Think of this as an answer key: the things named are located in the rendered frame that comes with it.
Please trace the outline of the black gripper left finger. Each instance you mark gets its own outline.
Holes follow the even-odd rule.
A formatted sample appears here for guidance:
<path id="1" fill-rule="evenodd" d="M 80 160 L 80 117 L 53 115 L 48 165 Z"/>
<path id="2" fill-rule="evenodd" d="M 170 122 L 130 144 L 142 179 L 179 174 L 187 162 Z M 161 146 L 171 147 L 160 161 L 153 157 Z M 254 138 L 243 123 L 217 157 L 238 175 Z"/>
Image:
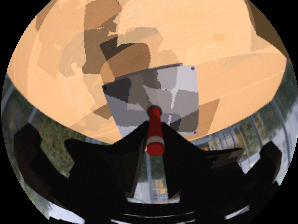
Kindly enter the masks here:
<path id="1" fill-rule="evenodd" d="M 88 165 L 96 171 L 118 176 L 128 194 L 126 197 L 133 198 L 144 161 L 148 129 L 149 120 L 145 120 L 132 133 L 112 145 L 85 143 L 78 139 L 64 140 L 64 145 L 74 164 Z"/>

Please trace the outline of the red peg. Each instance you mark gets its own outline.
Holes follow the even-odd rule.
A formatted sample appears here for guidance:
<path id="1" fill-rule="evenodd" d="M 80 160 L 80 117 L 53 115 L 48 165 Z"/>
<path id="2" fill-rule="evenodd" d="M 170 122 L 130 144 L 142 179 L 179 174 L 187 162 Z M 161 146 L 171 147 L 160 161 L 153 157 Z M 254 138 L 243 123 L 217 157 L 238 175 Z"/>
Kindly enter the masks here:
<path id="1" fill-rule="evenodd" d="M 162 135 L 160 109 L 152 108 L 149 112 L 148 140 L 146 140 L 146 153 L 157 157 L 164 153 L 164 135 Z"/>

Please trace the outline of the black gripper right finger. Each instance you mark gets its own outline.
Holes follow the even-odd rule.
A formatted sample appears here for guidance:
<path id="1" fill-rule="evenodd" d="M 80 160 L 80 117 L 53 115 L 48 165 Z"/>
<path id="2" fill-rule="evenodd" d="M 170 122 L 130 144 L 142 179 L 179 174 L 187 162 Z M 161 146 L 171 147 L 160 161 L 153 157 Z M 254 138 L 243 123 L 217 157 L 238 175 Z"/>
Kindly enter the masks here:
<path id="1" fill-rule="evenodd" d="M 180 198 L 180 193 L 188 189 L 202 172 L 234 163 L 241 159 L 245 149 L 220 149 L 220 151 L 202 151 L 190 141 L 178 135 L 165 121 L 161 121 L 165 151 L 162 153 L 168 200 Z"/>

